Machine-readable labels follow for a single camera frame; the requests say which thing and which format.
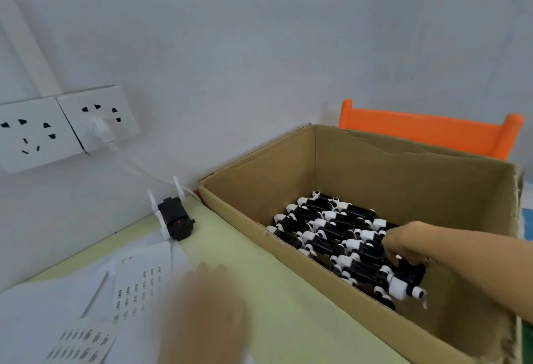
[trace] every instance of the wall socket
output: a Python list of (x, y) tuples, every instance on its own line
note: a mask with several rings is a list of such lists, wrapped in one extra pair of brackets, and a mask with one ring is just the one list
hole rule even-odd
[(87, 152), (105, 146), (89, 132), (91, 118), (105, 120), (117, 140), (138, 135), (139, 127), (121, 86), (106, 86), (68, 93), (57, 98), (64, 115)]
[(53, 97), (0, 105), (0, 150), (8, 173), (83, 152)]

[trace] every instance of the cardboard box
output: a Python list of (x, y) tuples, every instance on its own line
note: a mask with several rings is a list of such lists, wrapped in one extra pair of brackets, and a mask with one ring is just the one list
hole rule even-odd
[(428, 309), (410, 298), (395, 300), (395, 313), (264, 227), (319, 190), (398, 224), (516, 236), (520, 189), (505, 161), (324, 125), (299, 129), (200, 182), (207, 206), (414, 364), (519, 362), (519, 320), (436, 265), (422, 283)]

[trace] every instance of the orange chair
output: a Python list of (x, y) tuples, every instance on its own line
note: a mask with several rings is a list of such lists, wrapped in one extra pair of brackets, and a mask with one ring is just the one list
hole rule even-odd
[(509, 114), (502, 125), (497, 125), (450, 117), (353, 109), (352, 101), (346, 99), (342, 102), (338, 126), (506, 159), (523, 123), (521, 114)]

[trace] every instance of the blurred hand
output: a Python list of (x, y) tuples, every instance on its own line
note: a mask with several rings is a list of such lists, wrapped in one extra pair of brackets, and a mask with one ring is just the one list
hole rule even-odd
[(420, 236), (421, 232), (430, 230), (431, 225), (418, 221), (409, 222), (406, 225), (389, 229), (387, 235), (382, 240), (383, 247), (385, 248), (389, 260), (395, 266), (398, 266), (399, 262), (396, 255), (400, 255), (413, 265), (427, 265), (429, 262), (428, 257), (417, 253), (413, 248), (415, 240)]
[(239, 364), (246, 307), (224, 266), (202, 263), (178, 285), (165, 311), (159, 364)]

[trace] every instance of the white power cord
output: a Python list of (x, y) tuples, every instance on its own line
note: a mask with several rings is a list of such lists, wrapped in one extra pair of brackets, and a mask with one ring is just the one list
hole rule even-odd
[[(123, 156), (118, 152), (117, 142), (116, 142), (117, 136), (115, 135), (115, 133), (113, 132), (113, 130), (111, 129), (109, 124), (107, 124), (102, 118), (93, 118), (93, 119), (91, 119), (89, 121), (89, 132), (91, 134), (93, 134), (96, 138), (100, 138), (102, 140), (102, 142), (105, 145), (107, 145), (107, 147), (111, 151), (116, 152), (119, 160), (124, 165), (126, 165), (126, 166), (130, 167), (131, 169), (136, 170), (137, 172), (142, 173), (143, 175), (146, 175), (146, 176), (148, 176), (148, 177), (150, 177), (150, 178), (152, 178), (154, 180), (158, 180), (158, 181), (163, 182), (163, 183), (171, 184), (172, 186), (176, 185), (175, 182), (170, 182), (170, 181), (167, 181), (167, 180), (164, 180), (164, 179), (160, 179), (160, 178), (150, 174), (149, 172), (147, 172), (146, 170), (144, 170), (140, 166), (136, 165), (131, 160), (123, 158)], [(199, 202), (203, 203), (202, 199), (200, 199), (195, 194), (195, 192), (193, 192), (192, 190), (188, 189), (187, 187), (181, 186), (181, 188), (186, 193), (189, 193), (191, 196), (193, 196), (195, 199), (197, 199)]]

